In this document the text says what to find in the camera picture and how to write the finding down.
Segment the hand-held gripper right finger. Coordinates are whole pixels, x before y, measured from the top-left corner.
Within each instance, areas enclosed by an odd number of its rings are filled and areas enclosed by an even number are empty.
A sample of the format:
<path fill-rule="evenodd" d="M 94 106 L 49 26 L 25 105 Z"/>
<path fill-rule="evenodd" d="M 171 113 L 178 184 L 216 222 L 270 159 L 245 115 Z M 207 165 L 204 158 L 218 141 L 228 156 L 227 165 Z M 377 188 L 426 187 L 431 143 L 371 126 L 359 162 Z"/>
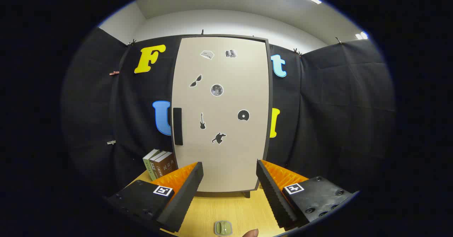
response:
<path fill-rule="evenodd" d="M 256 175 L 278 226 L 284 229 L 315 224 L 354 199 L 354 193 L 327 178 L 306 178 L 265 160 L 257 160 Z"/>

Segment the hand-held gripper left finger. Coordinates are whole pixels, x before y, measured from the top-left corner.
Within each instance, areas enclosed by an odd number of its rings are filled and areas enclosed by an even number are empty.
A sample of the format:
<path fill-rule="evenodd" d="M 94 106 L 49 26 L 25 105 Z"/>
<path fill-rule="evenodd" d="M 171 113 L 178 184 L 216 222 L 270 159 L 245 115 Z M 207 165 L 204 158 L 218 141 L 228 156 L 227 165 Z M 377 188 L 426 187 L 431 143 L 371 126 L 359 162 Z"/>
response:
<path fill-rule="evenodd" d="M 178 232 L 202 178 L 203 165 L 195 162 L 152 182 L 135 180 L 106 201 L 153 232 Z"/>

